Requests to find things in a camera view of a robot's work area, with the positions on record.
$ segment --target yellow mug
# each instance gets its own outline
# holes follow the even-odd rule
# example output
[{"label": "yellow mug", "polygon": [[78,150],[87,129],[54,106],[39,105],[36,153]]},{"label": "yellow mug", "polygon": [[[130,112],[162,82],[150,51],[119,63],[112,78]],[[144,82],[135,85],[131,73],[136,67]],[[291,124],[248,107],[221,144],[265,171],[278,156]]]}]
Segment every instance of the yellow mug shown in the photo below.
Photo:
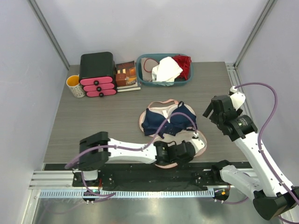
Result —
[{"label": "yellow mug", "polygon": [[81,98],[85,96],[85,91],[79,83],[79,75],[68,77],[66,85],[69,87],[74,97]]}]

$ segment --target wood grain surface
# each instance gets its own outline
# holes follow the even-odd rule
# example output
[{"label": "wood grain surface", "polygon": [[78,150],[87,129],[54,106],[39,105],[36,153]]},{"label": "wood grain surface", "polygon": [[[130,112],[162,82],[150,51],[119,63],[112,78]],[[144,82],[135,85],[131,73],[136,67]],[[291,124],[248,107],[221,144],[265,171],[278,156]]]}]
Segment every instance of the wood grain surface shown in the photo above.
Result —
[{"label": "wood grain surface", "polygon": [[[193,108],[198,128],[207,138],[207,150],[194,161],[247,161],[229,137],[223,136],[216,125],[202,116],[211,98],[227,94],[231,87],[225,63],[193,63],[193,66],[193,80],[178,87],[143,85],[139,91],[103,98],[75,98],[65,86],[44,162],[68,162],[78,154],[81,139],[100,131],[107,131],[110,137],[120,141],[149,142],[150,137],[139,129],[139,116],[150,102],[170,98],[182,100]],[[74,65],[68,75],[78,73],[79,66]]]}]

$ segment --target white wall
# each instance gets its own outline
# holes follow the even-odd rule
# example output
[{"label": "white wall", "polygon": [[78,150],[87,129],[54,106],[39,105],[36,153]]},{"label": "white wall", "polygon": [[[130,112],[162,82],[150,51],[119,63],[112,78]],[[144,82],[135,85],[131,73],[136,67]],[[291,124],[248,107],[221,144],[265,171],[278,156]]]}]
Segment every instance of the white wall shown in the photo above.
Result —
[{"label": "white wall", "polygon": [[67,71],[27,1],[1,1],[0,30],[0,220],[16,224],[43,162]]},{"label": "white wall", "polygon": [[116,62],[183,53],[234,62],[267,0],[37,0],[70,64],[111,51]]},{"label": "white wall", "polygon": [[[278,108],[263,141],[286,176],[299,185],[299,1],[279,0],[239,66],[243,83],[264,82],[278,93]],[[260,128],[273,107],[270,90],[245,87]]]}]

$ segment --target white cloth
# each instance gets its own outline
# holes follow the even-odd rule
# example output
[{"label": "white cloth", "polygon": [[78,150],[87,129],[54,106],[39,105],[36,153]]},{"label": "white cloth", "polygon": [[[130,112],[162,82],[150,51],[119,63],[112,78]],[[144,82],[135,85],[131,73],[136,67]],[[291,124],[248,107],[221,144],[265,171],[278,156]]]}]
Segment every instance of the white cloth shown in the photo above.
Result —
[{"label": "white cloth", "polygon": [[165,82],[160,85],[173,85],[167,82],[174,82],[174,79],[178,77],[183,70],[179,67],[178,63],[172,57],[163,58],[160,64],[153,68],[151,75],[153,83]]}]

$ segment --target navy blue bra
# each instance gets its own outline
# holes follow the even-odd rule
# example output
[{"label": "navy blue bra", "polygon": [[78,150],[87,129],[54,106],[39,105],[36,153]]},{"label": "navy blue bra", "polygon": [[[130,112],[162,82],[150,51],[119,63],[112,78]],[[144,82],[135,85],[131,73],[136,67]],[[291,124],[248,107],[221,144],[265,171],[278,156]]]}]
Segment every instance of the navy blue bra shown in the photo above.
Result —
[{"label": "navy blue bra", "polygon": [[[179,102],[178,107],[172,113],[176,112],[181,112],[189,116],[197,127],[196,115],[189,111],[189,109],[184,105],[183,101]],[[144,135],[148,136],[156,133],[164,120],[165,117],[163,115],[152,112],[147,108],[144,122],[141,124]],[[159,132],[159,136],[163,138],[164,133],[175,136],[180,131],[187,130],[187,128],[191,126],[192,123],[188,118],[184,117],[183,115],[176,115],[170,118],[170,123],[165,123],[164,127]]]}]

